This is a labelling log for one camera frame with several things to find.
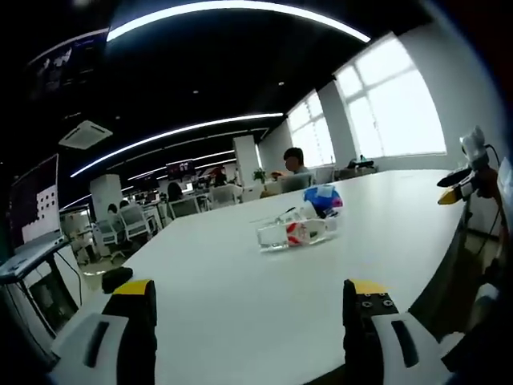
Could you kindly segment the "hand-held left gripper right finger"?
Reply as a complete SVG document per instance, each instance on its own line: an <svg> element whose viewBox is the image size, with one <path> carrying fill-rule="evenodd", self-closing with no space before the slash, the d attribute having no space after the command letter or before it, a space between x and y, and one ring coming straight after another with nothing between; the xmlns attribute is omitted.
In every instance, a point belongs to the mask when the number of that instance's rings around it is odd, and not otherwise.
<svg viewBox="0 0 513 385"><path fill-rule="evenodd" d="M346 384L444 384L450 371L436 338L383 288L344 280Z"/></svg>

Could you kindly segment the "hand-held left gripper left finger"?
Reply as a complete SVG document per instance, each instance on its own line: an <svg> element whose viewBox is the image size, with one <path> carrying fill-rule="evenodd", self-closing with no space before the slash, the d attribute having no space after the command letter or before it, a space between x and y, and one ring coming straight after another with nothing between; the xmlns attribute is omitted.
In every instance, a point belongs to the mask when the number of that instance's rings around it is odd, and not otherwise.
<svg viewBox="0 0 513 385"><path fill-rule="evenodd" d="M114 290L101 313L70 333L50 373L54 384L154 384L156 288L150 280Z"/></svg>

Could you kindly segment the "person's right hand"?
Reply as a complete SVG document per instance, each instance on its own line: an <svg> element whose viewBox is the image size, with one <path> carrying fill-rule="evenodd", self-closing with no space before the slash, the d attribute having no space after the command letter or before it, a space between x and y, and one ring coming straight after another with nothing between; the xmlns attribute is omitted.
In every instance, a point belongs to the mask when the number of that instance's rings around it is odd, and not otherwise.
<svg viewBox="0 0 513 385"><path fill-rule="evenodd" d="M480 169L476 172L477 195L485 199L497 199L499 189L497 185L498 173L490 166Z"/></svg>

